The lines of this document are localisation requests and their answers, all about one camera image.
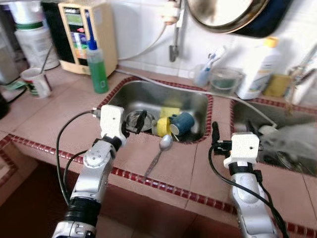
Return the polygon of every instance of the blue mug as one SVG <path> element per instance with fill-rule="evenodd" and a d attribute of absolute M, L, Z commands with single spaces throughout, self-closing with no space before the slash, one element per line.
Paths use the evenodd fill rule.
<path fill-rule="evenodd" d="M 189 113 L 182 113 L 180 115 L 173 115 L 169 117 L 169 128 L 174 135 L 183 135 L 190 131 L 195 124 L 194 118 Z"/>

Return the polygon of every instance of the metal spoon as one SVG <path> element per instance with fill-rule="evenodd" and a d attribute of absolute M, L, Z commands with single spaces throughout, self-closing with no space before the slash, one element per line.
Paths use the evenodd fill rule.
<path fill-rule="evenodd" d="M 150 164 L 147 171 L 145 172 L 144 177 L 143 177 L 143 182 L 145 182 L 145 180 L 147 179 L 147 177 L 149 176 L 149 174 L 151 173 L 151 171 L 153 170 L 155 165 L 158 163 L 161 153 L 163 151 L 169 150 L 172 147 L 172 144 L 173 144 L 173 138 L 171 135 L 165 135 L 162 138 L 162 140 L 159 143 L 159 152 L 154 157 L 154 159 L 152 160 L 152 163 Z"/>

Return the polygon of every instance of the white hose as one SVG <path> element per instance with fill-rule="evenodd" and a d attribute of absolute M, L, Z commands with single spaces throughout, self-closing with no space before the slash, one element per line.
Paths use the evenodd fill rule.
<path fill-rule="evenodd" d="M 243 101 L 243 100 L 240 99 L 240 98 L 236 98 L 236 97 L 233 97 L 233 96 L 225 96 L 225 95 L 216 94 L 216 93 L 212 93 L 212 92 L 194 90 L 194 89 L 178 88 L 178 87 L 174 87 L 174 86 L 170 86 L 170 85 L 167 85 L 167 84 L 164 84 L 164 83 L 157 82 L 157 81 L 155 81 L 155 80 L 152 80 L 152 79 L 143 77 L 143 76 L 138 75 L 138 74 L 136 74 L 136 73 L 127 72 L 127 71 L 124 71 L 124 70 L 121 70 L 121 69 L 116 69 L 115 71 L 118 72 L 118 73 L 124 73 L 124 74 L 127 74 L 127 75 L 131 75 L 131 76 L 138 77 L 138 78 L 143 79 L 143 80 L 145 80 L 145 81 L 147 81 L 147 82 L 154 83 L 154 84 L 156 84 L 156 85 L 159 85 L 159 86 L 162 86 L 162 87 L 165 87 L 165 88 L 171 88 L 171 89 L 181 90 L 181 91 L 190 92 L 190 93 L 202 93 L 202 94 L 206 94 L 206 95 L 218 96 L 218 97 L 223 97 L 223 98 L 232 99 L 232 100 L 237 101 L 237 102 L 239 102 L 239 103 L 242 103 L 242 104 L 246 105 L 247 107 L 251 108 L 252 110 L 254 110 L 254 111 L 255 111 L 256 113 L 258 113 L 261 117 L 263 117 L 263 118 L 266 119 L 268 122 L 270 122 L 274 128 L 277 127 L 277 124 L 276 124 L 274 121 L 272 121 L 269 117 L 267 117 L 264 113 L 262 113 L 260 110 L 256 109 L 256 108 L 253 107 L 251 104 L 249 104 L 249 103 Z"/>
<path fill-rule="evenodd" d="M 157 37 L 157 38 L 155 39 L 155 41 L 154 41 L 152 44 L 150 44 L 145 50 L 143 50 L 143 51 L 137 53 L 136 55 L 129 56 L 129 57 L 124 57 L 124 58 L 119 58 L 118 60 L 128 60 L 128 59 L 130 59 L 130 58 L 134 58 L 134 57 L 136 57 L 136 56 L 139 56 L 140 54 L 143 54 L 145 51 L 147 51 L 149 48 L 151 48 L 151 47 L 161 38 L 161 36 L 163 35 L 165 29 L 166 29 L 166 24 L 164 23 L 164 26 L 163 26 L 163 28 L 162 28 L 160 34 L 158 35 L 158 37 Z"/>

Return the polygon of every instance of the clear plastic container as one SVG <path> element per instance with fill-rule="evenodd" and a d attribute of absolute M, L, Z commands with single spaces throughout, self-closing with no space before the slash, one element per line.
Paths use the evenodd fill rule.
<path fill-rule="evenodd" d="M 212 93 L 232 95 L 241 83 L 244 74 L 231 68 L 215 68 L 211 71 L 210 89 Z"/>

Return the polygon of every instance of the kitchen sink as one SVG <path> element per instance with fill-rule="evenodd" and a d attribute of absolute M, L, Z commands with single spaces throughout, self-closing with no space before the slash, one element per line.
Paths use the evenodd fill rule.
<path fill-rule="evenodd" d="M 165 88 L 139 80 L 125 83 L 108 102 L 123 107 L 125 119 L 131 112 L 146 110 L 158 120 L 162 107 L 179 108 L 181 113 L 190 113 L 195 124 L 190 132 L 177 136 L 180 142 L 194 142 L 204 136 L 208 103 L 208 97 L 204 94 Z"/>
<path fill-rule="evenodd" d="M 277 124 L 277 129 L 284 126 L 306 124 L 316 121 L 316 115 L 314 113 L 293 111 L 292 115 L 288 116 L 285 114 L 283 107 L 255 102 L 250 102 L 250 104 L 271 118 Z M 259 114 L 241 103 L 235 103 L 233 107 L 233 124 L 235 132 L 252 131 L 253 133 L 257 133 L 262 125 L 270 125 L 270 123 Z M 292 155 L 286 155 L 285 157 L 285 155 L 281 156 L 275 151 L 266 151 L 264 149 L 259 153 L 258 160 L 263 163 L 281 166 L 309 175 L 316 175 L 317 172 L 317 159 L 294 158 Z"/>

